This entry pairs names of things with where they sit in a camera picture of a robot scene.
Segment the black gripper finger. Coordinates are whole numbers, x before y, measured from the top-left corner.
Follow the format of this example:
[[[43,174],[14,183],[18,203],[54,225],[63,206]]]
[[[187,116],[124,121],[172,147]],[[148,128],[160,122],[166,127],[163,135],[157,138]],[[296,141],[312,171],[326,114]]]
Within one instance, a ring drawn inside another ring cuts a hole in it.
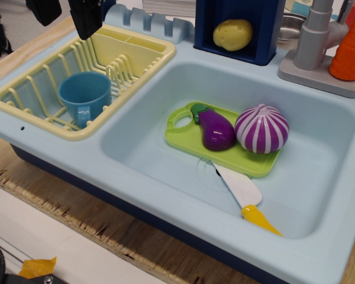
[[[86,40],[102,27],[102,1],[68,0],[80,39]]]
[[[62,14],[58,0],[26,0],[25,3],[43,26],[48,26]]]

